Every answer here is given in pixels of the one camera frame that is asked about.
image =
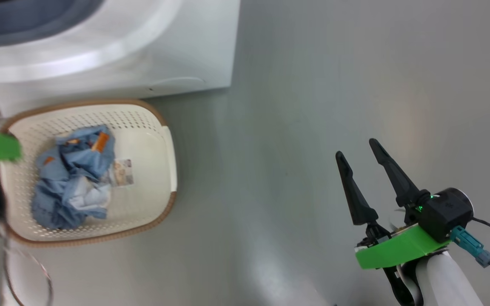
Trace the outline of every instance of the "orange tag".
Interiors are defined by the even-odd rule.
[[[68,141],[66,141],[66,145],[76,145],[77,143],[79,143],[80,141],[78,139],[70,139]]]
[[[47,158],[45,159],[45,162],[43,163],[43,165],[46,165],[47,163],[49,163],[49,162],[51,162],[51,161],[53,161],[53,160],[55,160],[55,158],[54,158],[54,157],[52,157],[52,156],[49,156],[49,157],[47,157]]]
[[[98,151],[99,153],[103,153],[103,149],[105,148],[105,144],[109,140],[109,135],[103,132],[100,133],[100,136],[97,138],[96,143],[92,146],[92,151]]]

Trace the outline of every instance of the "clothing label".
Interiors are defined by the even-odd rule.
[[[128,186],[134,184],[131,159],[115,159],[113,163],[113,186]]]
[[[115,159],[113,165],[100,178],[100,182],[111,184],[113,187],[123,187],[134,184],[131,159]]]

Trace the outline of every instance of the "washing machine door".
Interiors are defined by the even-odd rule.
[[[0,0],[0,83],[99,68],[169,26],[181,0]]]
[[[103,0],[0,0],[0,46],[50,37],[90,17]]]

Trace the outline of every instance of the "white plastic basket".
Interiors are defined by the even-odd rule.
[[[111,190],[107,219],[88,217],[78,228],[50,230],[31,215],[38,180],[35,159],[54,138],[78,128],[106,124],[115,137],[115,158],[130,159],[134,183]],[[2,132],[22,146],[19,162],[1,162],[6,218],[13,238],[36,247],[91,244],[148,230],[169,213],[177,191],[177,168],[171,133],[150,105],[138,100],[85,101],[19,114]]]

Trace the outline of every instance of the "gray floor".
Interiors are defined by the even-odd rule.
[[[387,225],[395,195],[370,137],[490,221],[490,1],[243,0],[233,86],[150,101],[173,132],[177,203],[136,236],[34,250],[56,306],[395,305],[354,259],[364,228],[334,161],[346,153]],[[469,229],[490,250],[490,230]],[[490,305],[490,269],[451,254]],[[38,271],[13,264],[42,305]]]

